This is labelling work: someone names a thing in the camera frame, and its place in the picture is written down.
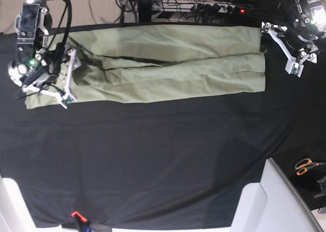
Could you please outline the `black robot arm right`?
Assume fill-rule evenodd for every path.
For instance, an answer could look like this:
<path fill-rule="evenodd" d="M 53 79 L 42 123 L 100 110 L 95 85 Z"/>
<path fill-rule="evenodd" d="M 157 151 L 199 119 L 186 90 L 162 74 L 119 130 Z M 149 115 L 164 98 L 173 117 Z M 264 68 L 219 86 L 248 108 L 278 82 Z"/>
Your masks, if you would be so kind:
<path fill-rule="evenodd" d="M 24 0 L 15 20 L 16 57 L 8 64 L 10 79 L 23 93 L 53 97 L 64 108 L 77 101 L 70 87 L 72 72 L 81 66 L 77 50 L 68 43 L 72 22 L 72 4 L 65 3 L 67 17 L 63 38 L 54 49 L 50 35 L 52 17 L 47 5 L 52 0 Z"/>

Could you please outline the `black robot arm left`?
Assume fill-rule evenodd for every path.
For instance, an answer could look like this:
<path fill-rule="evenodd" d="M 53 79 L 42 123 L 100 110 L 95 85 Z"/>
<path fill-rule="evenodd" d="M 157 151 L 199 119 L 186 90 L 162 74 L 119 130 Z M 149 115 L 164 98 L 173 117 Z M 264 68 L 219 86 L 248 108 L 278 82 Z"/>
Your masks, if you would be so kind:
<path fill-rule="evenodd" d="M 301 77 L 304 63 L 317 63 L 321 50 L 316 41 L 325 40 L 323 0 L 280 0 L 278 18 L 261 24 L 260 51 L 275 42 L 287 58 L 285 71 Z"/>

